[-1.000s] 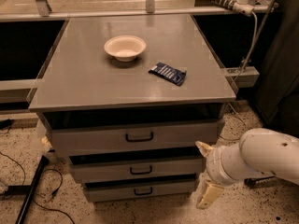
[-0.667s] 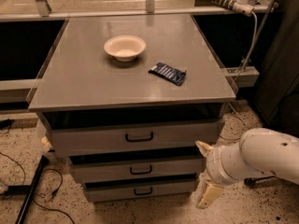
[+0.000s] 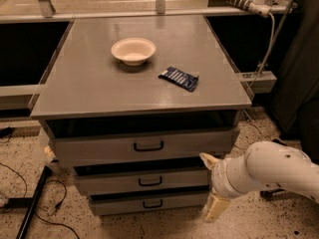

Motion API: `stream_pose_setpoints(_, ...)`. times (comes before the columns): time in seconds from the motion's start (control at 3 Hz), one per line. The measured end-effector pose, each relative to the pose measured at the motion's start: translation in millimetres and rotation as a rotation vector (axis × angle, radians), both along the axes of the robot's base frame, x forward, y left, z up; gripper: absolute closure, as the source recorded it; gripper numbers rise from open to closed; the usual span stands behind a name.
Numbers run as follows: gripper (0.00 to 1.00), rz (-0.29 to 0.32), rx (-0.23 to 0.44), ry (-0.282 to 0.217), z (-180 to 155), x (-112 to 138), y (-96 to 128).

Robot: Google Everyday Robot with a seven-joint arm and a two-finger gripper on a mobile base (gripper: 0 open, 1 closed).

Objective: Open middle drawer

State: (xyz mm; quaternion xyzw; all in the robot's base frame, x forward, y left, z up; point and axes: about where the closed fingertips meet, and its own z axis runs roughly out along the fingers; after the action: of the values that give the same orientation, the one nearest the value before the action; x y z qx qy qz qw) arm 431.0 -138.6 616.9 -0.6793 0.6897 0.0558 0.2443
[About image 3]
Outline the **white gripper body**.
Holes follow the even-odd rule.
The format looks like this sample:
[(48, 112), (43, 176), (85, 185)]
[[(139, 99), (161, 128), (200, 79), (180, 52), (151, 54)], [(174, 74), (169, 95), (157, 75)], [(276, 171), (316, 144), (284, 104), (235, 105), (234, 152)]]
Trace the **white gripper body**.
[(245, 158), (217, 159), (212, 172), (212, 191), (223, 198), (233, 199), (258, 189), (258, 182), (248, 173)]

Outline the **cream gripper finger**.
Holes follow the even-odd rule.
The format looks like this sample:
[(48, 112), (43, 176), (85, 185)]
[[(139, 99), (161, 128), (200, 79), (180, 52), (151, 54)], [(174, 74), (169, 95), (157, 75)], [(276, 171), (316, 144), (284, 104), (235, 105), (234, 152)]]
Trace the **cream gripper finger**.
[(199, 154), (200, 159), (203, 161), (207, 169), (213, 170), (216, 164), (219, 162), (219, 158), (216, 158), (208, 153), (201, 152)]
[(229, 206), (230, 200), (210, 192), (201, 211), (205, 222), (215, 221)]

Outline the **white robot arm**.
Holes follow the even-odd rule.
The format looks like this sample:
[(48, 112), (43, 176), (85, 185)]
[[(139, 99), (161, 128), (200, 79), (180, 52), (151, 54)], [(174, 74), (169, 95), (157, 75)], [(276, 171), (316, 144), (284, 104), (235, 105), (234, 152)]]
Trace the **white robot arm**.
[(202, 209), (206, 222), (216, 220), (231, 199), (252, 191), (283, 189), (319, 202), (319, 166), (297, 148), (258, 141), (236, 158), (204, 152), (199, 157), (211, 171), (211, 189)]

